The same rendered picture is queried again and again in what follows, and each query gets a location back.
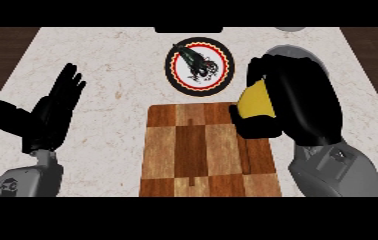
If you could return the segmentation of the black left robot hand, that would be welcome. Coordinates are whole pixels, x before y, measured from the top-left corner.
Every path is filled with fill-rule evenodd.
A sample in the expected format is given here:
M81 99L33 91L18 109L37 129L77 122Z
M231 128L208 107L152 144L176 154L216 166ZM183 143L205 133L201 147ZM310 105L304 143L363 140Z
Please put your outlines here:
M31 112L0 100L0 130L22 138L22 152L55 151L67 137L86 82L77 66L68 63L56 78L50 93Z

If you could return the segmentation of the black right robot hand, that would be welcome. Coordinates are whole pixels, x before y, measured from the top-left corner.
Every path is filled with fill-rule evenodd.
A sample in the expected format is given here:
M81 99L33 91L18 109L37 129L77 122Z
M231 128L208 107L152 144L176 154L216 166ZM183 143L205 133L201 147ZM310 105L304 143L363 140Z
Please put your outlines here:
M298 146L341 142L343 112L327 73L309 58L281 55L254 57L247 70L247 87L265 80L275 117L244 119L236 105L229 114L244 139L287 134Z

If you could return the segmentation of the yellow lemon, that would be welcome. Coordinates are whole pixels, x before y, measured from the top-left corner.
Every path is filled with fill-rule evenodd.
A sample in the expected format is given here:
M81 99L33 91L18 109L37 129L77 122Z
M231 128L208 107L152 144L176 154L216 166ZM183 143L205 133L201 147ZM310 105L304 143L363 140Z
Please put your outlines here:
M262 115L275 117L265 80L259 80L253 86L245 88L236 103L236 107L239 115L244 119Z

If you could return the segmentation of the grey pan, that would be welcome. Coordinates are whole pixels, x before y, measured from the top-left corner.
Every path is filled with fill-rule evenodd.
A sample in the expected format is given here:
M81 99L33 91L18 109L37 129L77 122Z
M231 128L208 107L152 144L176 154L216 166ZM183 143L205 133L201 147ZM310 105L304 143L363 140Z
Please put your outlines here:
M321 61L321 59L318 58L318 56L300 46L294 46L290 44L278 45L267 50L267 54L269 55L281 55L281 56L291 57L291 58L309 58L313 62L316 62L319 64L324 71L327 71L325 64Z

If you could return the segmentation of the checkered wooden cutting board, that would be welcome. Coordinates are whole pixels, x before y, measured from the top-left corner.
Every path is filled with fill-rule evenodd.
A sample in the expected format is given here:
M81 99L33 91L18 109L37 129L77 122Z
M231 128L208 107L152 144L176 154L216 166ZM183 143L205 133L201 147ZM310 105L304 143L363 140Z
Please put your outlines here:
M270 143L238 135L226 102L149 107L139 195L281 195Z

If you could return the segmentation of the round black patterned plate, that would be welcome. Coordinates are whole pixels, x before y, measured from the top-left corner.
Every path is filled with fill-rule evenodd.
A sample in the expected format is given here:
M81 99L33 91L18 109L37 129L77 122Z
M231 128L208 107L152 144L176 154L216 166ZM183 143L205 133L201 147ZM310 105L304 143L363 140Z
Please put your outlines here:
M235 61L228 47L208 37L179 41L166 57L166 78L174 89L194 97L208 97L228 87Z

